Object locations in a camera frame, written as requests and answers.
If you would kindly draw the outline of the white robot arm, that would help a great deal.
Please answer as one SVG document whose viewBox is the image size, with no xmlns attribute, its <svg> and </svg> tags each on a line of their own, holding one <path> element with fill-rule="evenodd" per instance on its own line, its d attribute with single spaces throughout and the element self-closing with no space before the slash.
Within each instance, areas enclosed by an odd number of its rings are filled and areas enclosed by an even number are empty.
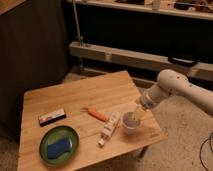
<svg viewBox="0 0 213 171">
<path fill-rule="evenodd" d="M 185 75 L 171 69 L 160 71 L 157 81 L 142 92 L 136 103 L 147 111 L 173 95 L 185 97 L 213 117 L 213 91 L 191 83 Z"/>
</svg>

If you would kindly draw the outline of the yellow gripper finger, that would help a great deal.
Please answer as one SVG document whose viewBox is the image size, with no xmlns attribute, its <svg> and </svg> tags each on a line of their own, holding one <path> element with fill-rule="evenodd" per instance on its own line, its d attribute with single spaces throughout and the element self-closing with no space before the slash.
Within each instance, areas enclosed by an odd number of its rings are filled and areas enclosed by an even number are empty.
<svg viewBox="0 0 213 171">
<path fill-rule="evenodd" d="M 141 106 L 138 105 L 136 107 L 135 111 L 133 112 L 132 118 L 135 119 L 135 120 L 139 120 L 141 118 L 140 111 L 141 111 Z"/>
<path fill-rule="evenodd" d="M 145 115 L 146 115 L 147 111 L 145 109 L 138 109 L 137 110 L 137 119 L 141 120 Z"/>
</svg>

